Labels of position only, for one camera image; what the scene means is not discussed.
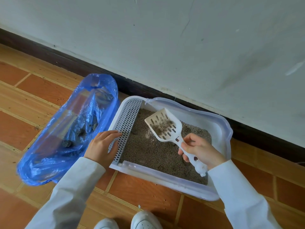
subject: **person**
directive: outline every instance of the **person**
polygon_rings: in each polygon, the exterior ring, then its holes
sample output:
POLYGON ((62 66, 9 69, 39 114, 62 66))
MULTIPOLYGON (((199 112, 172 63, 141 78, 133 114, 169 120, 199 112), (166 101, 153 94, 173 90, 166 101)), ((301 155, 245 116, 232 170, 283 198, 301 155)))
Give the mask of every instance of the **person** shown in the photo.
MULTIPOLYGON (((36 213, 26 229, 76 229, 85 210, 86 200, 117 153, 118 142, 113 144, 108 153, 109 145, 121 135, 118 131, 97 134, 84 157, 79 158, 62 177, 54 187, 50 200, 36 213)), ((211 144, 195 134, 187 135, 184 141, 182 148, 207 165, 208 174, 234 229, 281 228, 265 198, 256 192, 231 160, 227 161, 211 144)), ((180 149, 178 154, 189 162, 180 149)), ((131 229, 143 228, 162 229, 162 226, 152 213, 140 211, 133 217, 131 229)), ((98 222, 94 229, 119 227, 113 219, 106 218, 98 222)))

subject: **floor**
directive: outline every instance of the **floor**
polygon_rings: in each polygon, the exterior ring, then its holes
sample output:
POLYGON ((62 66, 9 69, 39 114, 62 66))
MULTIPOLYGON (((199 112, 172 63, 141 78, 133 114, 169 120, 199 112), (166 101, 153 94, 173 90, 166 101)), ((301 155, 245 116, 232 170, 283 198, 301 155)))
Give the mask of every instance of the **floor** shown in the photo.
MULTIPOLYGON (((2 229, 24 228, 49 199, 54 184, 25 185, 16 174, 16 164, 82 79, 0 45, 2 229)), ((280 225, 305 228, 305 167, 235 139, 231 146, 232 160, 268 200, 280 225)), ((143 209, 157 215, 164 228, 232 228, 221 200, 196 199, 112 169, 97 183, 78 228, 91 229, 105 217, 128 228, 133 215, 143 209)))

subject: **sleeve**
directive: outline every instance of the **sleeve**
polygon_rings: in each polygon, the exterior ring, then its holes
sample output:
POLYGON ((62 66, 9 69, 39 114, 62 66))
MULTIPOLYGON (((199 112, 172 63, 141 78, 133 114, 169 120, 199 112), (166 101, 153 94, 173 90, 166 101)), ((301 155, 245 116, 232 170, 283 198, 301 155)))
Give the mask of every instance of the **sleeve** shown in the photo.
POLYGON ((36 213, 25 229, 76 229, 94 186, 104 167, 79 158, 54 187, 50 200, 36 213))
POLYGON ((229 160, 208 171, 234 229, 281 229, 266 199, 229 160))

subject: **gray wall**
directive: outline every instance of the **gray wall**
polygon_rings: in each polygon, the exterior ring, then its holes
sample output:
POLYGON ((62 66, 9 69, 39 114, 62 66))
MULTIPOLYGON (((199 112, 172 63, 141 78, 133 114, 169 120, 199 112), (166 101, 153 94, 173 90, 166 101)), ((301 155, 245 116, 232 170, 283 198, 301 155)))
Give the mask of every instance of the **gray wall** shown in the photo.
POLYGON ((1 0, 0 27, 305 147, 305 0, 1 0))

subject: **blue plastic bag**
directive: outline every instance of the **blue plastic bag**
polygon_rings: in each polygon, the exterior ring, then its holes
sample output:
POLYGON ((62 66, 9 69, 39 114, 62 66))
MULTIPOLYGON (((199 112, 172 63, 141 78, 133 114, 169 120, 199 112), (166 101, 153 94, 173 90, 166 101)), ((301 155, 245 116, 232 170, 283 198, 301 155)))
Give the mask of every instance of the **blue plastic bag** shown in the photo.
POLYGON ((119 105, 112 76, 84 78, 19 161, 22 181, 32 186, 57 183, 84 155, 90 141, 108 130, 119 105))

